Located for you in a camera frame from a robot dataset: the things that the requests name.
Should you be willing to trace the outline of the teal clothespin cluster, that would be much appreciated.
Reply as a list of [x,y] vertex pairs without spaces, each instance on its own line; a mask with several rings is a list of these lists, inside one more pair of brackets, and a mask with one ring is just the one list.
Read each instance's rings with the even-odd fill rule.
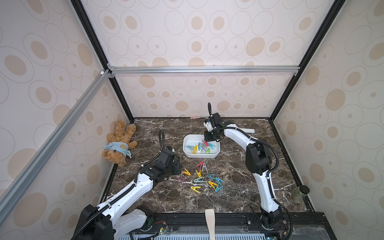
[[217,186],[216,188],[215,188],[215,192],[217,193],[219,190],[221,190],[223,188],[223,186]]
[[218,183],[218,185],[222,185],[223,183],[224,183],[224,181],[223,180],[221,180],[220,178],[218,178],[218,177],[216,177],[215,178],[216,179],[216,181],[217,181],[217,183]]

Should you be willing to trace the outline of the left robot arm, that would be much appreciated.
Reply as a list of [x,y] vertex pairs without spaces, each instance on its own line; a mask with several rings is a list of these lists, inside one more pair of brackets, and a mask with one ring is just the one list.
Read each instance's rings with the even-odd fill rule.
[[74,240],[117,240],[150,223],[148,209],[137,208],[128,214],[126,211],[157,184],[181,174],[180,157],[164,146],[164,130],[159,131],[159,141],[160,151],[137,170],[132,182],[105,202],[82,210]]

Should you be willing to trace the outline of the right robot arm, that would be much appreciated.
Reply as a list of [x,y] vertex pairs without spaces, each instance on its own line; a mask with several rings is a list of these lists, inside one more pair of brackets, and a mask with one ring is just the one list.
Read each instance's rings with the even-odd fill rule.
[[280,163],[277,152],[266,141],[250,136],[231,121],[224,121],[219,113],[212,113],[210,103],[208,112],[204,141],[220,142],[227,137],[245,150],[246,167],[256,179],[261,198],[261,224],[266,230],[273,229],[283,219],[283,211],[288,212],[277,200],[272,183],[272,173]]

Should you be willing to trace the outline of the white plastic storage box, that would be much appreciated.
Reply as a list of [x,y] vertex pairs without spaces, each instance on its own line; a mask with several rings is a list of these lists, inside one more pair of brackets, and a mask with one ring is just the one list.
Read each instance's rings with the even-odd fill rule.
[[206,142],[204,135],[187,135],[183,151],[188,158],[215,158],[221,151],[219,142]]

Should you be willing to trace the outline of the white paper label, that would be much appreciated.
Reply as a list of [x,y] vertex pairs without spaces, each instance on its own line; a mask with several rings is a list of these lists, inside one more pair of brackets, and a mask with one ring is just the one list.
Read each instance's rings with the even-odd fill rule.
[[245,133],[248,133],[248,134],[254,134],[255,133],[254,129],[241,129],[241,130],[244,131]]

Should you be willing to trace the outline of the mint green clothespin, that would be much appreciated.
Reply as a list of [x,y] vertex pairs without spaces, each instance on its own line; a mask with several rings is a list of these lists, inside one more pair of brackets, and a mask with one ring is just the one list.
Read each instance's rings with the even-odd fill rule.
[[206,181],[204,180],[203,177],[200,177],[200,178],[193,180],[193,182],[196,184],[201,184],[201,183],[205,183]]

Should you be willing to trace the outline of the dark teal clothespin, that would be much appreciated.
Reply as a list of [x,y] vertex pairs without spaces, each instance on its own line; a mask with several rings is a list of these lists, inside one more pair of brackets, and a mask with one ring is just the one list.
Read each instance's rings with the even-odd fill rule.
[[209,178],[211,180],[216,180],[216,174],[209,174],[209,175],[207,175],[207,178]]

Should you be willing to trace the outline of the brown teddy bear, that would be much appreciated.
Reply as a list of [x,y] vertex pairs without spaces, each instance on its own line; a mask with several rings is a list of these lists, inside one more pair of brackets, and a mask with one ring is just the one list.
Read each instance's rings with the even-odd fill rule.
[[123,167],[127,159],[132,158],[131,150],[138,145],[137,141],[131,141],[136,130],[135,124],[127,125],[123,119],[118,119],[114,132],[107,134],[108,144],[102,152],[102,158]]

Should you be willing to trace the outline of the black round knob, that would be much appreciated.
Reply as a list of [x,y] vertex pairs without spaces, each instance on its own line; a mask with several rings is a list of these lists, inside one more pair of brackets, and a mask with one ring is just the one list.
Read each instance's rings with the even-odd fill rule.
[[301,185],[299,186],[299,191],[302,195],[308,195],[309,192],[310,192],[310,189],[308,186],[305,186],[305,185]]

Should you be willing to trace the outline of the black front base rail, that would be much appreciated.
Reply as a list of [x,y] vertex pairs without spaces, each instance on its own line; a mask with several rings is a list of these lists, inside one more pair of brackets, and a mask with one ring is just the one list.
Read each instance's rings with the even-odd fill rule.
[[323,213],[284,215],[270,230],[260,214],[153,214],[134,210],[116,223],[97,217],[74,240],[334,240]]

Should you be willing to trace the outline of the horizontal aluminium rail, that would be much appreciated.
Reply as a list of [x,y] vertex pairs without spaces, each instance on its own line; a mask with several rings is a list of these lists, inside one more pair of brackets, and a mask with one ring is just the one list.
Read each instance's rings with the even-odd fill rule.
[[299,66],[113,67],[113,74],[297,73]]

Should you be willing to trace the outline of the diagonal aluminium rail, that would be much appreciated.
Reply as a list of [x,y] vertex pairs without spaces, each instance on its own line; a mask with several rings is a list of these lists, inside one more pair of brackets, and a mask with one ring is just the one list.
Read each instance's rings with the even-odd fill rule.
[[105,69],[99,74],[2,196],[1,225],[4,224],[5,220],[28,190],[32,182],[36,179],[42,168],[46,165],[78,118],[88,107],[97,91],[110,76],[110,73],[110,70]]

